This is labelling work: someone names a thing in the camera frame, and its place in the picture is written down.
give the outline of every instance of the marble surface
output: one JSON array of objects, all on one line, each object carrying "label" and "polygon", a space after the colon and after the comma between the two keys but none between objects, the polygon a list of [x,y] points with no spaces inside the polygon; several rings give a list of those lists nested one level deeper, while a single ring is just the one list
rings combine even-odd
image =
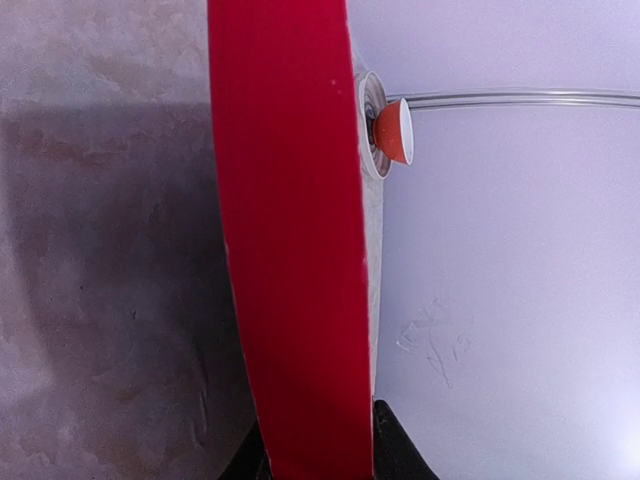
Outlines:
[{"label": "marble surface", "polygon": [[[352,45],[353,66],[358,74],[368,71],[357,46]],[[362,168],[365,240],[369,280],[369,345],[371,348],[371,390],[375,390],[380,330],[380,288],[382,283],[382,200],[384,181],[373,178]]]},{"label": "marble surface", "polygon": [[0,478],[216,478],[254,419],[204,0],[0,2]]}]

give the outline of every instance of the white wall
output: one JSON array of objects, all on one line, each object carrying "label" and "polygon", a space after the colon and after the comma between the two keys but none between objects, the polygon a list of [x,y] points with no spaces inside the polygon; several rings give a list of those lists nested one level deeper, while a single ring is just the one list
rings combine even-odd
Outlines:
[{"label": "white wall", "polygon": [[[354,41],[392,92],[640,90],[640,6],[475,3],[354,0]],[[377,396],[443,479],[640,478],[640,112],[414,121],[385,184]]]}]

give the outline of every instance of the white plastic rim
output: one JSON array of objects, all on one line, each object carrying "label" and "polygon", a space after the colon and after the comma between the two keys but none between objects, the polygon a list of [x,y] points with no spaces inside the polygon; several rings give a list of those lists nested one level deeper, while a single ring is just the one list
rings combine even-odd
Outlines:
[{"label": "white plastic rim", "polygon": [[378,76],[372,72],[362,72],[356,76],[357,88],[357,111],[358,130],[360,142],[360,157],[363,170],[376,180],[384,180],[389,175],[391,164],[393,163],[382,150],[375,145],[369,144],[367,133],[367,120],[364,111],[365,99],[369,98],[371,103],[380,110],[387,105],[387,97]]},{"label": "white plastic rim", "polygon": [[402,149],[407,159],[407,165],[413,162],[413,124],[409,104],[404,98],[400,99],[400,135],[402,136]]}]

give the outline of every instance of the clear plastic tubing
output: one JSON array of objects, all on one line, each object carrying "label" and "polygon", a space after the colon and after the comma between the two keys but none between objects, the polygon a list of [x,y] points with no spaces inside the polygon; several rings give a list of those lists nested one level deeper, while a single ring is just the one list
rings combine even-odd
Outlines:
[{"label": "clear plastic tubing", "polygon": [[640,108],[640,93],[608,90],[468,90],[393,95],[389,101],[400,98],[405,98],[413,111],[527,105]]}]

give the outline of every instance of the red fabric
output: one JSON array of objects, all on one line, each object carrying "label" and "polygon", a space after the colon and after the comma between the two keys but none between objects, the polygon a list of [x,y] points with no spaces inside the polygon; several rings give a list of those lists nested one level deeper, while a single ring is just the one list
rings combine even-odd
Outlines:
[{"label": "red fabric", "polygon": [[344,0],[210,0],[240,335],[276,479],[370,479],[367,264]]}]

